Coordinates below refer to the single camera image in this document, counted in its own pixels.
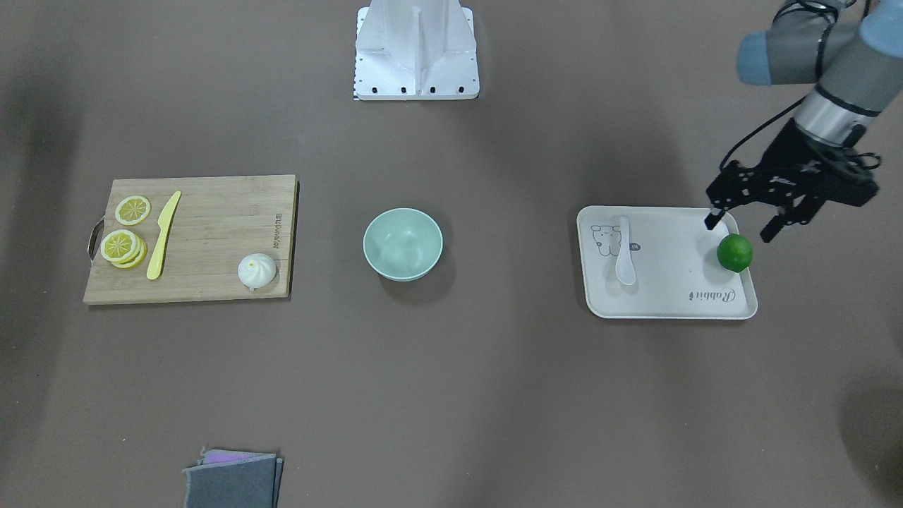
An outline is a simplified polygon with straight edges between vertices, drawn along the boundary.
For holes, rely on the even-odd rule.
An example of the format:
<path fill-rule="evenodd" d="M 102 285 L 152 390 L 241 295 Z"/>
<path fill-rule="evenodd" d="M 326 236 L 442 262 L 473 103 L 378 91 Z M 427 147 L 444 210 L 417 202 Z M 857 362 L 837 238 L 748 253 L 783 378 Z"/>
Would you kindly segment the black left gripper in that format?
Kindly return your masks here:
<path fill-rule="evenodd" d="M 810 138 L 789 120 L 757 165 L 743 167 L 733 161 L 720 170 L 707 188 L 713 208 L 704 225 L 712 231 L 725 218 L 727 212 L 723 208 L 751 202 L 788 207 L 797 198 L 815 198 L 861 207 L 877 193 L 871 168 L 862 163 L 857 151 Z M 790 209 L 778 209 L 759 231 L 759 238 L 770 243 L 794 223 L 796 218 Z"/>

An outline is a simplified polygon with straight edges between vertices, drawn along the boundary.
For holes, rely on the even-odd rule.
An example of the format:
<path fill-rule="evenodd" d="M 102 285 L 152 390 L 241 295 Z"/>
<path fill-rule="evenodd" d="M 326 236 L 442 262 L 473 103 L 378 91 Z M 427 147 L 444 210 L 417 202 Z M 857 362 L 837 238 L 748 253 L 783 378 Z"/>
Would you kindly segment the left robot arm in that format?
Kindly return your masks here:
<path fill-rule="evenodd" d="M 761 229 L 770 242 L 788 225 L 806 224 L 827 202 L 861 207 L 877 196 L 872 171 L 881 163 L 857 143 L 899 95 L 901 3 L 881 1 L 856 25 L 840 16 L 848 1 L 787 1 L 770 29 L 739 45 L 737 74 L 749 85 L 811 84 L 787 107 L 787 124 L 754 167 L 729 155 L 707 187 L 714 229 L 729 210 L 759 202 L 776 208 Z"/>

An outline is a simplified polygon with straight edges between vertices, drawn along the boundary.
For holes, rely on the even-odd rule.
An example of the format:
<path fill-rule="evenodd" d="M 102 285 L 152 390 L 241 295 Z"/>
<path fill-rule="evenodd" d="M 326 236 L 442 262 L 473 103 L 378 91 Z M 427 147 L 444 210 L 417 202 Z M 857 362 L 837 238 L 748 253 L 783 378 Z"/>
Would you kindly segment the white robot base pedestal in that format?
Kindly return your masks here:
<path fill-rule="evenodd" d="M 480 95 L 472 10 L 458 1 L 371 1 L 358 10 L 353 97 L 447 101 Z"/>

